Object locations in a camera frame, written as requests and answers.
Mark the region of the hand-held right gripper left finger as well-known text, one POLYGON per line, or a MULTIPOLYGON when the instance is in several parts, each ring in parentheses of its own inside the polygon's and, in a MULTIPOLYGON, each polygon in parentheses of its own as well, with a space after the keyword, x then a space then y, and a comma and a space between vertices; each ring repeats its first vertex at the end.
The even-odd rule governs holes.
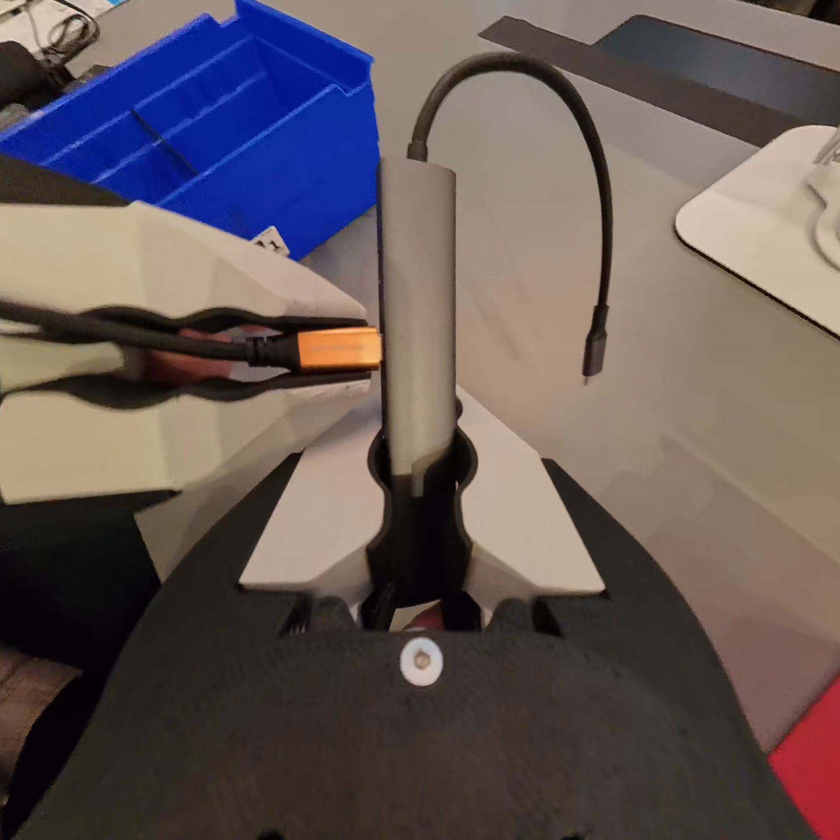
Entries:
POLYGON ((240 586, 362 603, 371 592, 366 550, 383 521, 384 492, 368 466, 381 425, 342 420, 302 452, 240 586))

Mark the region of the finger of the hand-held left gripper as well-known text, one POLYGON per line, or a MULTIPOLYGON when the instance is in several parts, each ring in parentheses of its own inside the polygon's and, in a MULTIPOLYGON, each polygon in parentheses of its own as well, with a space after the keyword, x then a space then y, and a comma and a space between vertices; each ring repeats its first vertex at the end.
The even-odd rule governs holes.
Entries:
POLYGON ((204 380, 127 376, 112 343, 2 334, 1 487, 9 505, 192 490, 279 463, 361 404, 367 374, 204 380))
POLYGON ((366 310, 280 252, 144 203, 4 204, 2 299, 64 312, 150 312, 182 326, 201 312, 351 319, 366 310))

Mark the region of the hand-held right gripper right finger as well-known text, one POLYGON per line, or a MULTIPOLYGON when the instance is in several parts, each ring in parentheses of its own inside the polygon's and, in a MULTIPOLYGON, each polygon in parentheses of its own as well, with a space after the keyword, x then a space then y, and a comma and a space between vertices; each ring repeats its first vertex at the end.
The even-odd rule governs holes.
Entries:
POLYGON ((604 592, 604 581, 538 452, 458 387, 458 428, 476 473, 461 494, 472 542, 465 590, 481 608, 507 599, 604 592))

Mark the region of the blue plastic bin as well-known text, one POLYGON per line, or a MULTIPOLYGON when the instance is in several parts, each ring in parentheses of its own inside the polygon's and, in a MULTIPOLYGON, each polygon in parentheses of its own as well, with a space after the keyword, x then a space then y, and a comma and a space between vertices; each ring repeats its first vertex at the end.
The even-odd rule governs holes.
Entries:
POLYGON ((2 153, 241 238, 273 227, 307 255, 375 204, 373 58, 268 5, 235 6, 2 132, 2 153))

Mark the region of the slim dark usb hub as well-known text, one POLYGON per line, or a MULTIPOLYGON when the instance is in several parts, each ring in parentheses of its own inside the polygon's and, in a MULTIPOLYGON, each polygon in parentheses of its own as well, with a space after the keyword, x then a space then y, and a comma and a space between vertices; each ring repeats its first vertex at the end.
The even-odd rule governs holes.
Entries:
POLYGON ((456 177, 428 161, 428 141, 447 95, 472 78, 519 74, 541 82, 570 111, 594 165, 601 205, 599 290, 584 342, 582 374, 600 374, 613 263, 613 197, 602 142, 583 99, 548 63, 510 52, 472 56, 437 82, 422 106, 406 157, 377 173, 377 243, 384 361, 382 431, 371 473, 384 492, 381 530, 366 558, 372 591, 395 606, 465 589, 473 544, 460 497, 477 468, 459 430, 456 392, 456 177))

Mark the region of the red plastic bin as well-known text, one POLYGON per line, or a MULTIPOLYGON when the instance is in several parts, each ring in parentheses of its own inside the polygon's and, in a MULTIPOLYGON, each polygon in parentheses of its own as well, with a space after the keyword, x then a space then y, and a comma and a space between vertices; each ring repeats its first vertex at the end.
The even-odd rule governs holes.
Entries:
POLYGON ((770 753, 769 761, 815 835, 821 839, 838 839, 838 677, 770 753))

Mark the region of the black charger box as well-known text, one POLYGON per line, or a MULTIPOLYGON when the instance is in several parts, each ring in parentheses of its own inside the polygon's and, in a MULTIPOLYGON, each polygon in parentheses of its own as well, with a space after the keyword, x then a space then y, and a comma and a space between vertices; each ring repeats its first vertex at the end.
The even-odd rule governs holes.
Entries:
POLYGON ((30 112, 60 98, 73 81, 62 65, 37 59, 16 41, 1 43, 1 109, 14 104, 30 112))

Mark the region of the black bin divider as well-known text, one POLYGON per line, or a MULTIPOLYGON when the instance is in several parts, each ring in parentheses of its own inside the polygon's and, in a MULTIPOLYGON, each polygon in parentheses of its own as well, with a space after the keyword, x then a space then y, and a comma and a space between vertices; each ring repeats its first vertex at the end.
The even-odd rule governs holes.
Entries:
POLYGON ((160 145, 160 147, 162 147, 162 149, 166 151, 178 165, 182 166, 186 172, 189 172, 191 177, 200 176, 201 172, 197 170, 197 168, 195 168, 195 166, 193 166, 193 164, 190 163, 189 160, 187 160, 186 157, 177 150, 163 134, 155 129, 136 108, 131 108, 130 112, 141 129, 150 136, 152 141, 160 145))

